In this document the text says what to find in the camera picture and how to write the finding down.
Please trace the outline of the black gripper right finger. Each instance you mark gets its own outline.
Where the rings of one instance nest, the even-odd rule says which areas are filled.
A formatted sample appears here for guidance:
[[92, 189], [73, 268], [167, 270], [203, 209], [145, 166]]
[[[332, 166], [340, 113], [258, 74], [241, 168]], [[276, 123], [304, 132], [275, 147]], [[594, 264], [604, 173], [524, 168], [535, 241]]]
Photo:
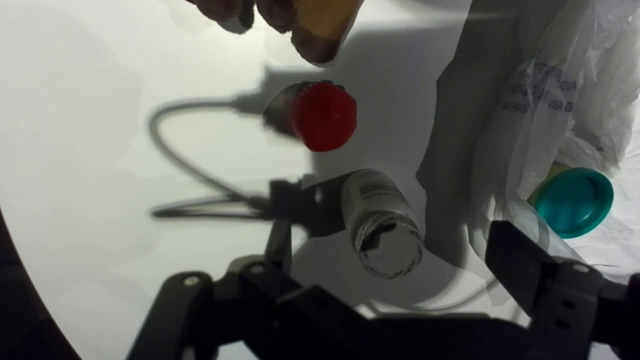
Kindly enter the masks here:
[[522, 360], [589, 360], [593, 344], [640, 360], [640, 273], [613, 282], [504, 220], [490, 223], [487, 265], [531, 316]]

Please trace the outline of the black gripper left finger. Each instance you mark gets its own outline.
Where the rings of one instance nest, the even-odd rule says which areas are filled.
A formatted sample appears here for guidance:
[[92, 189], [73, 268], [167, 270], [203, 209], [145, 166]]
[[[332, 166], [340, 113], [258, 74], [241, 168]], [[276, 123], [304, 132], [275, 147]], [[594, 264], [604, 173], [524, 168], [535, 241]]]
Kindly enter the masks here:
[[320, 286], [291, 276], [292, 226], [312, 234], [345, 227], [340, 182], [271, 185], [275, 226], [260, 256], [237, 257], [221, 280], [171, 276], [127, 360], [217, 360], [244, 341], [260, 360], [374, 360], [371, 321]]

